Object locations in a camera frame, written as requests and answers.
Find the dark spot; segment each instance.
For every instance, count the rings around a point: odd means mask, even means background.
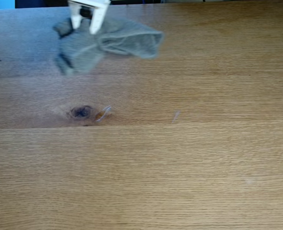
[[[75,107],[71,110],[70,116],[77,119],[87,119],[91,116],[92,108],[88,105]]]

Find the wooden table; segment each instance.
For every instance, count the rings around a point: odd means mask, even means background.
[[[0,230],[283,230],[283,0],[108,13],[159,58],[66,78],[68,8],[0,11]]]

